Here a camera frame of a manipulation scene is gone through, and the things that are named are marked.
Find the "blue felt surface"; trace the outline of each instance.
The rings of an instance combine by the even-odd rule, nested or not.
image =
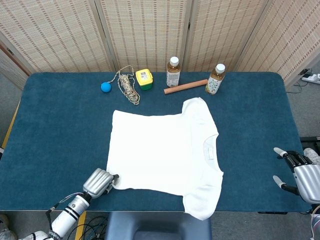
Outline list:
[[[181,73],[180,83],[208,75]],[[114,110],[147,116],[178,114],[183,101],[194,97],[206,101],[219,132],[217,156],[224,176],[217,211],[295,212],[309,208],[272,179],[278,175],[294,183],[273,147],[302,151],[278,74],[228,72],[212,96],[204,86],[164,95],[166,74],[153,73],[151,90],[141,91],[136,85],[141,95],[137,106],[128,102],[116,82],[111,92],[101,91],[101,83],[113,76],[107,72],[45,72],[29,77],[0,161],[0,210],[46,210],[64,196],[82,191],[96,168],[106,168]],[[183,209],[181,196],[133,189],[112,190],[89,207],[97,211]]]

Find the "rope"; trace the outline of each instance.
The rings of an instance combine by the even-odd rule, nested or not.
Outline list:
[[[132,74],[120,74],[121,71],[125,68],[131,67]],[[130,103],[134,105],[138,105],[140,101],[140,95],[135,90],[135,77],[134,77],[134,68],[131,65],[125,66],[121,68],[119,71],[116,72],[113,79],[111,81],[108,81],[108,83],[112,83],[117,75],[118,77],[118,87],[120,91],[125,95],[125,97],[129,100]]]

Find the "blue ball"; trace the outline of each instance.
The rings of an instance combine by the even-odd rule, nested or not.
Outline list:
[[[101,84],[101,90],[104,93],[108,93],[111,91],[111,84],[109,82],[103,82]]]

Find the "white bottle cap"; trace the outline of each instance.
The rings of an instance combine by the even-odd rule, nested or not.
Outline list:
[[[179,64],[179,58],[177,58],[176,56],[173,56],[170,58],[170,64],[172,67],[176,67]]]
[[[217,74],[222,74],[226,70],[226,66],[222,63],[219,63],[215,67],[215,71]]]

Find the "white t-shirt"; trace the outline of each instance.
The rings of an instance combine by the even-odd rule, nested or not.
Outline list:
[[[217,161],[218,131],[205,101],[186,100],[182,113],[143,116],[115,110],[106,170],[114,187],[183,196],[186,213],[204,220],[215,211],[223,172]]]

